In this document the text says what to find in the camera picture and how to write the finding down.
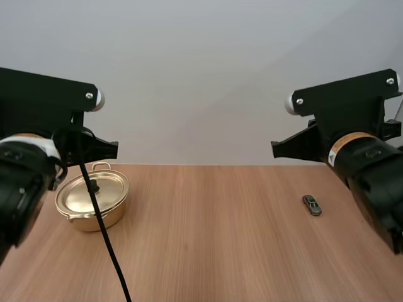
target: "lid handle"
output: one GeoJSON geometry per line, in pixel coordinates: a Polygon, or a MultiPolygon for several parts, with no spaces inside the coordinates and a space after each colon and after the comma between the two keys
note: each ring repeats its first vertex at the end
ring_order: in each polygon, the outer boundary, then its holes
{"type": "Polygon", "coordinates": [[[109,170],[112,170],[112,167],[111,167],[111,165],[109,164],[109,162],[96,162],[96,163],[93,164],[91,170],[94,171],[94,170],[95,170],[95,167],[96,167],[97,165],[107,165],[108,168],[109,168],[109,170]]]}
{"type": "Polygon", "coordinates": [[[89,181],[91,182],[91,190],[94,193],[97,193],[99,191],[99,187],[98,184],[96,183],[96,179],[90,179],[89,181]]]}

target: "black cable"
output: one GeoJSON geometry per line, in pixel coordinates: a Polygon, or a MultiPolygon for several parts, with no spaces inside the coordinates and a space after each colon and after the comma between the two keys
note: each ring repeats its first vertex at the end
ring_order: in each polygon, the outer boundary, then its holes
{"type": "Polygon", "coordinates": [[[77,133],[77,135],[76,135],[76,152],[77,152],[77,159],[79,162],[81,173],[86,182],[89,197],[91,198],[91,202],[93,203],[94,210],[95,210],[95,216],[98,221],[99,227],[101,228],[101,233],[102,233],[103,239],[105,241],[106,248],[108,249],[113,266],[115,267],[116,273],[118,274],[120,284],[122,285],[123,292],[125,293],[126,301],[132,302],[130,293],[128,292],[128,288],[126,285],[125,277],[123,276],[122,270],[120,269],[118,259],[116,259],[115,253],[112,248],[112,244],[109,240],[108,232],[106,231],[105,225],[103,224],[101,212],[99,210],[98,202],[96,201],[95,193],[91,189],[91,181],[89,180],[88,172],[86,169],[86,164],[84,161],[82,146],[81,146],[81,132],[77,133]]]}

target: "black mount bracket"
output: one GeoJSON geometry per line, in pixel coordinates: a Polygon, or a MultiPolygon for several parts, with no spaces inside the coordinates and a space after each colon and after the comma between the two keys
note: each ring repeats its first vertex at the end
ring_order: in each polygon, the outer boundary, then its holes
{"type": "Polygon", "coordinates": [[[401,122],[384,121],[384,101],[400,95],[392,69],[297,90],[292,95],[294,111],[315,119],[296,135],[271,142],[273,155],[322,162],[334,142],[350,132],[366,132],[381,140],[399,137],[401,122]]]}

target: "white label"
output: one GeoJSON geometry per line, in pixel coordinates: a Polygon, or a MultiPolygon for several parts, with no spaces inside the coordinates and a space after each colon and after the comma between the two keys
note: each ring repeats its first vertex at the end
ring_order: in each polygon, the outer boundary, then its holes
{"type": "Polygon", "coordinates": [[[329,164],[332,167],[334,167],[334,163],[336,161],[336,156],[337,156],[337,153],[335,151],[333,151],[333,150],[330,150],[329,157],[327,158],[327,161],[329,162],[329,164]]]}

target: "white wall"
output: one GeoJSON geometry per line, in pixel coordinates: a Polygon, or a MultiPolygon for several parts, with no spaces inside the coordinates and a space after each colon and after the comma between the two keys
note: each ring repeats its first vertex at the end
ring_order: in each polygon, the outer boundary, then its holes
{"type": "MultiPolygon", "coordinates": [[[[0,66],[96,84],[119,162],[283,164],[293,90],[394,68],[401,0],[2,0],[0,66]]],[[[388,106],[388,114],[397,102],[388,106]]]]}

